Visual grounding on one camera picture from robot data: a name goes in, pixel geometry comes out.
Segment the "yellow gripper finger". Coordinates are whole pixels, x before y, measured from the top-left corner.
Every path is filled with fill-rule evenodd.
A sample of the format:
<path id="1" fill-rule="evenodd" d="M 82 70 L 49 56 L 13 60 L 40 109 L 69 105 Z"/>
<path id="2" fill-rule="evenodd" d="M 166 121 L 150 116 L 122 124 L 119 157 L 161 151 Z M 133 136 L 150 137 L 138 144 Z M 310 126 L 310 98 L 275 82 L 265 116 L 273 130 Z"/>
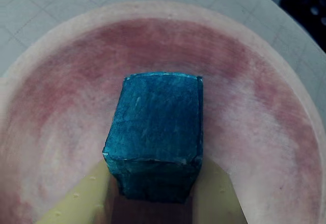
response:
<path id="1" fill-rule="evenodd" d="M 102 160 L 37 223 L 111 223 L 118 194 L 117 182 Z"/>
<path id="2" fill-rule="evenodd" d="M 192 223 L 246 223 L 229 175 L 204 157 L 192 190 Z"/>

